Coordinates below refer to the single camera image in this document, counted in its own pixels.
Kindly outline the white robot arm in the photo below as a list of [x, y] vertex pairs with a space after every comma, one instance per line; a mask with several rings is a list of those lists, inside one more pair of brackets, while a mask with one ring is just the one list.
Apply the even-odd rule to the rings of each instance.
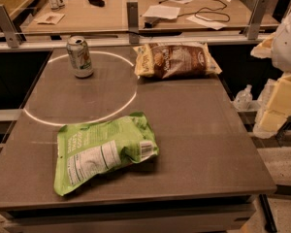
[[291, 116], [291, 12], [276, 32], [250, 53], [257, 58], [270, 58], [283, 72], [276, 81], [268, 79], [258, 97], [259, 109], [253, 134], [261, 139], [273, 137]]

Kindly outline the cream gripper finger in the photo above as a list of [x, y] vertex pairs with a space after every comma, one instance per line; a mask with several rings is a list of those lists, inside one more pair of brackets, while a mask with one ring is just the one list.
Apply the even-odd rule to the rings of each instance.
[[264, 39], [260, 44], [252, 49], [250, 55], [256, 58], [264, 59], [272, 57], [272, 43], [275, 34], [272, 33], [266, 39]]
[[273, 137], [291, 116], [291, 74], [277, 81], [268, 80], [260, 93], [253, 134], [261, 139]]

